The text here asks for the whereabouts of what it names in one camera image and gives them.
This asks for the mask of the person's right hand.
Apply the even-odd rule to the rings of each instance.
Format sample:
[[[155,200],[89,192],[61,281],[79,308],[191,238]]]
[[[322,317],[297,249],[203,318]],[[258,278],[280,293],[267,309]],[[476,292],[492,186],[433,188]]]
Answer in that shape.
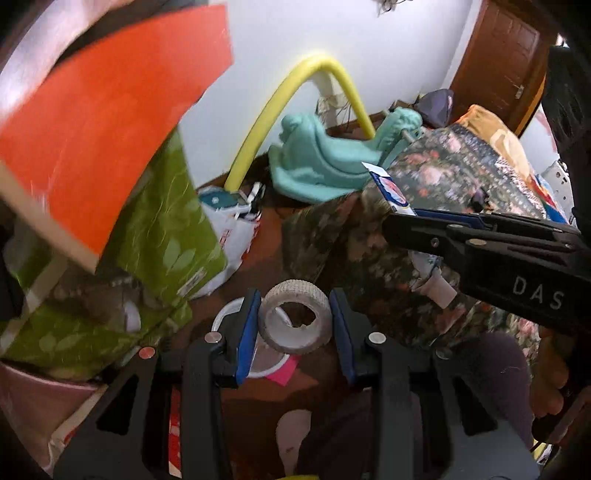
[[[546,328],[539,328],[537,364],[530,389],[530,404],[536,418],[558,415],[565,397],[561,391],[570,376],[568,357],[575,348],[574,338]]]

